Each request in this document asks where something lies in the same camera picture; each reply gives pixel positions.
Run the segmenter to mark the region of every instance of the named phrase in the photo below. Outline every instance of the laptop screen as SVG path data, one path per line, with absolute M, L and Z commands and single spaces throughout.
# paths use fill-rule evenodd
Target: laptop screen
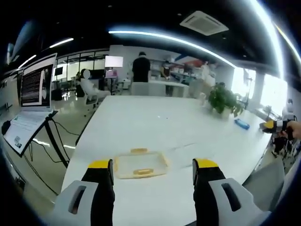
M 21 107 L 50 108 L 51 77 L 56 54 L 44 57 L 24 69 L 21 81 Z

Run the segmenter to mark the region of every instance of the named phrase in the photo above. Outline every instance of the ceiling air conditioner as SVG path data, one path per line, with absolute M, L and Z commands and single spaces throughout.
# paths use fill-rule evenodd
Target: ceiling air conditioner
M 184 19 L 180 25 L 206 36 L 229 30 L 221 22 L 201 11 L 195 11 Z

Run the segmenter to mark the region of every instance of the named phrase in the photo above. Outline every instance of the computer screen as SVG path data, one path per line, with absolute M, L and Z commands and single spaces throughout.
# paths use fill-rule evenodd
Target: computer screen
M 44 57 L 24 69 L 21 80 L 21 107 L 49 107 L 53 65 L 56 54 Z
M 104 78 L 104 70 L 90 70 L 90 79 L 102 79 Z
M 105 56 L 104 67 L 122 67 L 122 56 Z
M 63 74 L 63 67 L 58 67 L 55 69 L 55 75 Z

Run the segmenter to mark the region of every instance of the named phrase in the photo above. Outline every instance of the blue object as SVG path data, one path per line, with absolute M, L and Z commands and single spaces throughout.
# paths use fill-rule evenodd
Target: blue object
M 240 126 L 241 128 L 245 129 L 245 130 L 248 130 L 250 128 L 250 125 L 240 119 L 235 119 L 234 122 Z

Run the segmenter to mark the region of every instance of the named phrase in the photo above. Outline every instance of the potted plant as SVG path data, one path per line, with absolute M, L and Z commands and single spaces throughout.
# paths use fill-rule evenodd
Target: potted plant
M 238 95 L 227 90 L 223 83 L 219 83 L 213 86 L 208 102 L 217 113 L 224 114 L 223 117 L 228 118 L 231 113 L 237 117 L 238 113 L 241 114 L 244 110 L 242 105 L 237 102 L 237 97 Z

